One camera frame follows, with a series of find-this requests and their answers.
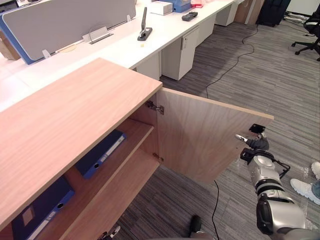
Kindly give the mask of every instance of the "cabinet shelf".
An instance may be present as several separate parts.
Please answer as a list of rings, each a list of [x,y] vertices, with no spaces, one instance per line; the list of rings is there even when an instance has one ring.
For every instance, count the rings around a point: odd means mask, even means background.
[[[159,164],[155,157],[138,149],[110,183],[99,191],[61,239],[94,240],[104,231],[109,231]]]
[[[69,232],[68,229],[74,225],[75,220],[80,218],[82,211],[100,194],[102,189],[108,188],[108,185],[113,182],[153,128],[151,125],[126,119],[116,128],[126,134],[126,139],[90,179],[84,179],[75,166],[70,168],[64,176],[75,190],[75,195],[37,236],[37,240],[63,239],[62,236]]]

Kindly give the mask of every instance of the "desk surface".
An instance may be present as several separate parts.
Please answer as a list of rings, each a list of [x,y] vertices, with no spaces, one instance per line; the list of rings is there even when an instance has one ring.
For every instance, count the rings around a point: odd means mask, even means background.
[[[1,112],[0,230],[161,86],[99,58]]]
[[[135,19],[111,30],[114,35],[93,45],[82,42],[71,52],[58,53],[32,65],[25,64],[22,59],[7,60],[0,54],[0,112],[97,58],[132,69],[233,2],[207,3],[196,9],[198,16],[190,22],[181,20],[186,12],[166,16],[148,13],[146,26],[152,27],[153,32],[145,42],[137,41],[144,9],[144,4],[138,2]]]

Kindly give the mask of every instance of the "black cable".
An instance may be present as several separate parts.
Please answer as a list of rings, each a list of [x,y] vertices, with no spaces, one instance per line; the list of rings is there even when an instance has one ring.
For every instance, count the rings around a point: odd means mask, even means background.
[[[216,212],[216,209],[217,209],[217,206],[218,206],[218,200],[219,200],[219,186],[218,186],[216,180],[214,180],[214,183],[215,183],[215,185],[216,185],[216,188],[218,189],[218,194],[217,194],[217,196],[216,196],[216,203],[215,203],[215,207],[214,207],[214,210],[213,210],[212,218],[211,218],[211,219],[212,219],[212,223],[213,223],[213,226],[214,226],[215,235],[216,235],[217,239],[220,240],[220,239],[219,239],[218,232],[217,232],[217,228],[216,228],[216,225],[215,225],[215,221],[214,221],[214,215],[215,215],[215,212]]]
[[[225,74],[227,74],[231,69],[233,69],[235,66],[237,66],[237,64],[239,63],[239,58],[240,58],[240,57],[242,57],[242,56],[244,56],[244,55],[250,55],[250,54],[253,54],[253,53],[255,52],[255,47],[254,47],[252,44],[250,44],[250,43],[244,43],[244,40],[247,39],[247,38],[250,38],[250,37],[252,37],[252,36],[254,36],[254,35],[256,35],[257,33],[258,33],[258,24],[256,25],[256,32],[255,32],[254,34],[252,34],[252,35],[250,35],[250,36],[246,36],[246,37],[242,38],[242,40],[241,40],[241,42],[242,42],[243,45],[250,45],[250,46],[252,47],[252,52],[247,52],[247,53],[244,53],[244,54],[241,54],[240,56],[238,56],[238,57],[237,57],[237,60],[236,60],[236,63],[235,63],[231,68],[229,68],[227,71],[225,71],[225,72],[219,77],[218,80],[216,80],[216,81],[214,81],[214,82],[211,82],[210,84],[208,84],[207,86],[205,86],[205,92],[206,92],[206,98],[207,98],[207,99],[209,98],[209,95],[208,95],[208,87],[209,87],[209,86],[211,86],[212,84],[215,84],[215,83],[219,82]]]

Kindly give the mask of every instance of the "wooden cabinet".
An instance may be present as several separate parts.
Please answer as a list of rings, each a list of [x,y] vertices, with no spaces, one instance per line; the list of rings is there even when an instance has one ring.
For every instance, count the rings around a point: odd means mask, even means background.
[[[0,240],[61,175],[75,195],[37,240],[97,239],[159,164],[209,183],[239,156],[234,135],[272,120],[97,59],[0,113]],[[126,140],[84,179],[74,164],[114,129]]]

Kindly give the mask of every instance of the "red object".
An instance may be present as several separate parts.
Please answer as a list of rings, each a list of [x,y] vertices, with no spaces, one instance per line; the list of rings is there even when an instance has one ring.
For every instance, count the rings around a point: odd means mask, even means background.
[[[200,8],[202,8],[204,5],[203,4],[191,4],[191,7],[193,8],[193,9],[200,9]]]

